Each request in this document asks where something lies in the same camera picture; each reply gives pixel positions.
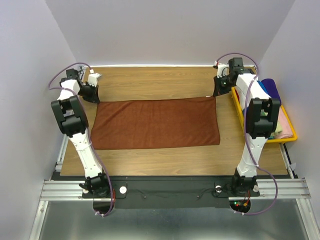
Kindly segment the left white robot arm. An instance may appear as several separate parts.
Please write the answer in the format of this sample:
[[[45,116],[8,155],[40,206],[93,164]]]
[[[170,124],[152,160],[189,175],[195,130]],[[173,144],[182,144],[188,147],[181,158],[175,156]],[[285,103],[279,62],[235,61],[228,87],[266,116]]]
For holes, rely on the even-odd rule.
[[[82,97],[86,102],[100,103],[98,78],[101,75],[90,69],[88,80],[82,82],[78,70],[69,66],[64,71],[66,77],[54,88],[60,90],[59,97],[50,106],[59,130],[72,142],[82,163],[85,182],[79,186],[83,193],[106,198],[112,193],[111,181],[92,146],[89,121],[79,99]]]

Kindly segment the green cream patterned towel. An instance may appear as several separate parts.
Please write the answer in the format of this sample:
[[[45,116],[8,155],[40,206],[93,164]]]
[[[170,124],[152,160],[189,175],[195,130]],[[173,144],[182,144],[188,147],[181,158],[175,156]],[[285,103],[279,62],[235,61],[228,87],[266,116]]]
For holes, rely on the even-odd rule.
[[[279,121],[277,121],[277,125],[275,131],[271,133],[270,137],[275,139],[278,135],[280,135],[283,131],[283,127]]]

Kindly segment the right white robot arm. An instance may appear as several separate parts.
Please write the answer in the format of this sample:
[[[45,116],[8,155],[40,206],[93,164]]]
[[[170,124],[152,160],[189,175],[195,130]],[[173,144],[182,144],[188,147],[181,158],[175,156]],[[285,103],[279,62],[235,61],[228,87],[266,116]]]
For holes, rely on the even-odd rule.
[[[244,95],[243,130],[245,146],[241,160],[236,167],[230,182],[230,190],[234,195],[243,195],[253,190],[257,180],[259,160],[271,133],[277,128],[280,101],[271,98],[256,80],[252,73],[223,74],[217,72],[214,77],[215,97],[229,93],[237,87]]]

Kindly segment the brown towel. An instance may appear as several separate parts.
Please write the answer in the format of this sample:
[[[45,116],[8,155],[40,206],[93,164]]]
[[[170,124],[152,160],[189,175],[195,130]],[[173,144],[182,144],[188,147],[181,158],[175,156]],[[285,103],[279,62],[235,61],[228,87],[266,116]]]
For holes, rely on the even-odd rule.
[[[96,150],[220,144],[215,97],[101,102],[91,130]]]

